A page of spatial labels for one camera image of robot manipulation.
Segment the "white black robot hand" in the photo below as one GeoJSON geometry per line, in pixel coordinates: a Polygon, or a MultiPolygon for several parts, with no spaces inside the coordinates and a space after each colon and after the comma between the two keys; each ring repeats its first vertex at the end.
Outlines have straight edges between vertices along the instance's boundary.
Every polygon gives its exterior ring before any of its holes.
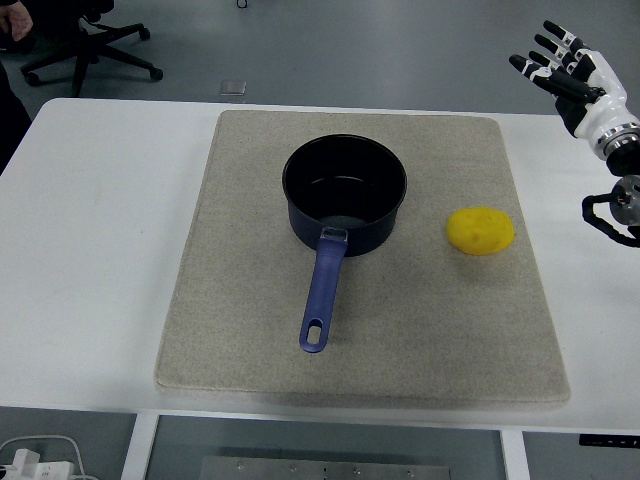
{"type": "Polygon", "coordinates": [[[565,128],[600,156],[614,138],[639,132],[639,119],[627,108],[627,93],[603,55],[547,20],[534,37],[542,53],[514,54],[509,63],[536,87],[555,98],[565,128]]]}

